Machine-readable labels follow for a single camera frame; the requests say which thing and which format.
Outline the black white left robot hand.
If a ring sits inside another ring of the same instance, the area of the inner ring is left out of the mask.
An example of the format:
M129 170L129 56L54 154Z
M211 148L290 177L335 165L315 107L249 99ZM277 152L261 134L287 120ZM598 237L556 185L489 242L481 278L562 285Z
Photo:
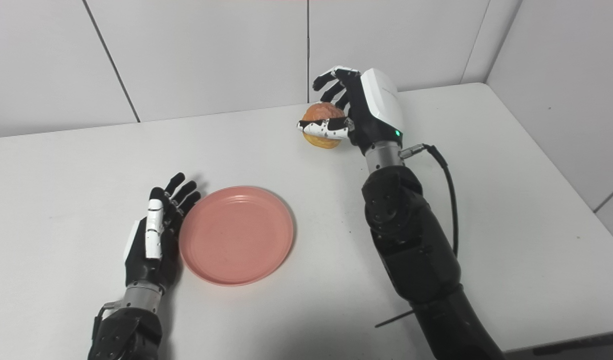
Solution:
M165 293L180 272L179 237L183 221L201 200L194 180L184 173L174 175L166 187L149 194L147 215L135 221L124 251L127 286L150 283Z

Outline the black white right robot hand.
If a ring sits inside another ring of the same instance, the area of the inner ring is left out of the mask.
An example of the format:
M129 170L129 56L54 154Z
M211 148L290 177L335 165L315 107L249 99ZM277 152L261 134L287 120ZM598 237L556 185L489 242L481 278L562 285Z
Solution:
M404 116L398 90L384 71L337 65L316 77L312 88L320 91L329 83L318 105L330 104L342 114L300 120L296 125L300 132L332 141L348 139L362 154L378 142L402 148Z

